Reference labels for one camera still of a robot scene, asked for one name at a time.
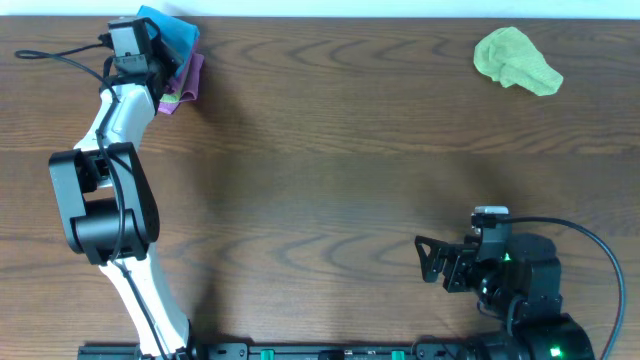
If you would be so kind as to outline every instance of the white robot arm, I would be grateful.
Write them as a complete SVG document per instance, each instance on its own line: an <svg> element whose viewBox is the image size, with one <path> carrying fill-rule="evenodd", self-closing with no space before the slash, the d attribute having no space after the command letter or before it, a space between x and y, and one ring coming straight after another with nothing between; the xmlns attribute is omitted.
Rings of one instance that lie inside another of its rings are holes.
<svg viewBox="0 0 640 360"><path fill-rule="evenodd" d="M109 23L118 74L109 78L111 88L101 91L102 105L86 136L74 150L53 154L49 168L71 248L85 253L118 290L138 331L140 352L174 358L188 351L189 320L171 295L158 259L157 207L136 151L179 59L166 60L174 54L167 56L166 45L149 38L147 23L142 18ZM101 156L100 135L116 174L109 172ZM113 186L114 175L121 183L125 212L118 249L116 199L85 201L82 195Z"/></svg>

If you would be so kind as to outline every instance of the green cloth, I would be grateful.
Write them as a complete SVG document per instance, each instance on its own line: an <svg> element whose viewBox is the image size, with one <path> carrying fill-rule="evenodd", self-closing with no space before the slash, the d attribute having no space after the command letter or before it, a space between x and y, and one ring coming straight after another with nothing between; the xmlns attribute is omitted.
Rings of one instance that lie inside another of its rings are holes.
<svg viewBox="0 0 640 360"><path fill-rule="evenodd" d="M503 87L518 84L538 96L555 94L563 80L527 35L514 27L498 29L482 39L473 63Z"/></svg>
<svg viewBox="0 0 640 360"><path fill-rule="evenodd" d="M160 101L165 102L167 104L175 104L180 102L180 98L182 97L182 89L173 94L164 94Z"/></svg>

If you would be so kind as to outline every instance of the wooden table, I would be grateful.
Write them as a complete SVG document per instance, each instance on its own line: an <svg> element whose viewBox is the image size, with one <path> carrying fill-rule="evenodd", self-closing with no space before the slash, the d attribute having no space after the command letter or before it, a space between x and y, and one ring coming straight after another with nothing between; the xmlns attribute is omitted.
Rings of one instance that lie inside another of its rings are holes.
<svg viewBox="0 0 640 360"><path fill-rule="evenodd" d="M73 358L136 342L113 286L64 240L47 160L84 136L95 79L16 49L93 43L109 18L0 22L0 358ZM561 20L189 18L200 98L159 115L140 157L158 248L205 341L409 342L497 328L476 296L420 278L416 234L461 241L475 205L574 220L620 258L628 313L615 358L640 356L640 24ZM515 25L565 77L503 89L475 44ZM101 69L107 50L74 59ZM599 354L616 312L609 261L556 226L564 310Z"/></svg>

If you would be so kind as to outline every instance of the wire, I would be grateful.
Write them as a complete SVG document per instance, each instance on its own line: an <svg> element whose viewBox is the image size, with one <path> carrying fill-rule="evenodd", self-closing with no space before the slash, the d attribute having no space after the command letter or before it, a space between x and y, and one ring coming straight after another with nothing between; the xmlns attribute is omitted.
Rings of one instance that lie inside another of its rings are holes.
<svg viewBox="0 0 640 360"><path fill-rule="evenodd" d="M74 49L71 53L75 53L75 52L79 52L79 51L82 51L82 50ZM19 59L34 60L34 59L49 58L49 59L58 60L58 61L67 63L69 65L75 66L75 67L77 67L77 68L79 68L81 70L86 71L87 73L89 73L90 75L95 77L96 79L100 80L100 82L102 82L102 84L104 86L106 86L106 88L111 93L111 105L109 105L109 108L107 109L107 112L105 113L104 117L100 121L100 125L98 126L98 129L96 129L96 141L98 143L98 150L100 151L100 155L104 159L105 163L107 164L107 168L109 169L109 174L111 176L111 182L113 184L114 193L115 193L115 196L116 196L116 205L118 206L118 233L116 235L116 242L115 242L115 245L114 245L114 251L111 254L111 257L110 257L109 260L111 261L111 263L114 266L116 266L118 269L120 269L120 271L122 272L122 276L124 276L125 279L127 279L127 283L129 284L129 287L131 287L131 291L133 292L133 295L136 298L136 302L138 303L138 306L140 307L140 310L142 311L142 314L144 315L145 319L147 319L147 323L149 324L149 329L151 330L153 338L156 341L156 346L158 346L158 350L160 350L160 354L162 355L162 358L164 360L169 360L169 358L167 357L167 355L165 354L165 352L163 350L162 344L160 343L160 338L158 337L158 333L156 332L156 328L153 325L153 321L151 320L151 316L149 315L149 312L147 311L147 308L144 305L144 301L142 300L142 297L140 296L140 292L138 291L138 288L136 287L135 283L133 282L133 279L131 278L131 275L129 274L129 271L127 271L127 269L124 266L122 266L122 265L120 265L120 264L115 262L115 260L120 255L120 250L122 248L122 241L124 239L125 203L124 203L124 194L123 194L123 191L122 191L122 184L120 183L120 177L118 176L118 173L115 170L115 166L113 165L113 161L111 159L111 156L108 154L107 149L105 149L105 147L104 147L104 137L105 137L104 129L107 126L107 123L109 122L109 119L111 118L111 115L115 111L116 105L120 102L120 100L118 99L118 96L116 95L116 92L113 89L113 87L111 86L111 84L109 84L104 77L98 75L95 71L91 70L90 68L88 68L88 67L86 67L86 66L84 66L84 65L82 65L82 64L80 64L80 63L78 63L76 61L73 61L71 59L67 59L65 57L62 57L60 54L62 54L62 53L50 54L50 53L41 52L41 51L35 51L35 50L18 50L18 51L16 51L14 53L15 57L17 57Z"/></svg>
<svg viewBox="0 0 640 360"><path fill-rule="evenodd" d="M113 59L115 58L115 55L111 55L108 58L106 58L104 60L104 64L102 65L102 77L103 78L108 78L109 77L109 72L111 72L111 64L113 64Z"/></svg>
<svg viewBox="0 0 640 360"><path fill-rule="evenodd" d="M42 52L42 51L36 51L36 50L18 50L15 53L13 53L13 55L15 57L17 57L18 59L23 59L23 60L35 60L35 59L49 58L49 59L62 61L63 63L67 63L67 64L69 64L71 66L75 66L78 69L86 71L87 73L89 73L94 78L100 80L100 82L102 82L102 84L104 86L106 86L107 89L109 89L109 92L111 92L111 97L113 99L115 99L114 101L119 102L118 101L118 97L116 96L116 92L113 90L113 87L111 86L111 84L109 84L107 82L107 80L105 80L105 78L100 76L97 72L89 69L88 67L80 64L79 62L73 61L71 59L67 59L67 58L62 57L62 56L60 56L58 54L50 54L50 53L46 53L46 52Z"/></svg>
<svg viewBox="0 0 640 360"><path fill-rule="evenodd" d="M63 52L59 52L59 53L55 53L55 54L49 54L49 55L66 56L66 55L71 55L71 54L79 53L81 51L85 51L85 50L89 50L89 49L93 49L93 48L99 48L99 47L103 47L103 46L105 46L104 43L91 44L91 45L79 47L77 49L71 49L71 50L67 50L67 51L63 51ZM26 53L24 55L21 55L21 56L17 56L16 55L16 57L18 57L20 59L24 59L24 60L39 60L39 59L50 58L50 56L46 56L46 55L26 54Z"/></svg>
<svg viewBox="0 0 640 360"><path fill-rule="evenodd" d="M616 256L613 254L613 251L611 250L611 248L602 239L600 239L596 234L594 234L590 230L568 220L550 218L550 217L527 216L527 217L510 218L510 219L496 219L496 222L501 224L541 222L541 223L563 225L583 233L588 238L593 240L596 244L598 244L598 246L605 252L605 254L607 254L607 256L609 257L609 260L611 261L611 265L613 265L613 269L615 270L616 279L618 280L618 311L616 314L616 321L613 326L613 329L611 330L611 334L609 335L609 339L605 344L604 350L602 351L602 357L601 357L602 360L607 359L611 354L611 351L613 350L613 346L618 338L618 335L620 334L620 330L622 329L622 323L624 320L624 311L626 307L626 294L627 294L627 289L624 284L624 275L622 274L622 268L620 267L620 263L618 262L618 259L616 258Z"/></svg>
<svg viewBox="0 0 640 360"><path fill-rule="evenodd" d="M478 302L476 302L476 309L478 309L478 312L480 313L480 315L502 321L502 318L500 316L496 316L496 315L490 314L490 313L482 310L482 305L483 305L483 303L482 303L481 300L478 300Z"/></svg>
<svg viewBox="0 0 640 360"><path fill-rule="evenodd" d="M151 315L149 315L149 312L147 311L146 306L144 305L144 300L142 300L142 296L140 296L140 291L138 290L136 283L133 281L133 278L131 278L131 273L129 272L129 270L127 270L124 264L118 264L113 261L111 263L115 267L120 269L120 271L122 272L122 276L124 276L124 278L127 280L127 283L129 283L129 287L131 287L133 296L136 298L136 302L138 303L140 310L142 310L142 314L144 315L144 318L147 320L147 324L149 324L149 328L151 329L151 334L153 335L153 338L156 341L158 350L160 350L160 356L162 356L164 360L169 360L169 358L167 357L167 354L165 354L164 349L162 348L162 345L160 344L160 338L158 337L158 333L155 331L155 325L153 324L153 320L151 320Z"/></svg>
<svg viewBox="0 0 640 360"><path fill-rule="evenodd" d="M526 300L527 299L524 296L516 295L511 299L511 302L509 303L509 311L507 311L507 321L505 327L507 328L507 334L509 334L510 337L513 337L513 315L516 312L516 306Z"/></svg>

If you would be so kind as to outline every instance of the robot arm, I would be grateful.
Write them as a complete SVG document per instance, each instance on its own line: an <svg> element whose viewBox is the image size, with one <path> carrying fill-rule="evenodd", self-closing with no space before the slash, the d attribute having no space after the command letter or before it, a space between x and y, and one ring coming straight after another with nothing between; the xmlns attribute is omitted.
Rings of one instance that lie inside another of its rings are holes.
<svg viewBox="0 0 640 360"><path fill-rule="evenodd" d="M467 236L464 244L415 239L425 282L436 282L442 273L447 292L475 292L478 308L503 321L501 331L462 344L456 359L594 359L585 331L561 312L561 267L553 241L513 235L510 220L505 207L481 206L471 216L477 236Z"/></svg>
<svg viewBox="0 0 640 360"><path fill-rule="evenodd" d="M102 106L86 136L74 150L53 154L49 168L69 245L98 265L120 293L138 331L140 352L158 357L161 344L164 354L174 357L187 349L189 321L172 297L159 263L157 206L136 151L180 59L167 50L159 32L150 39L147 23L143 18L109 23L118 73L107 79L117 99L111 89L101 91ZM125 236L114 261L117 266L109 260L119 226L116 200L84 198L97 188L112 186L113 174L101 156L96 135L103 119L103 146L124 195Z"/></svg>

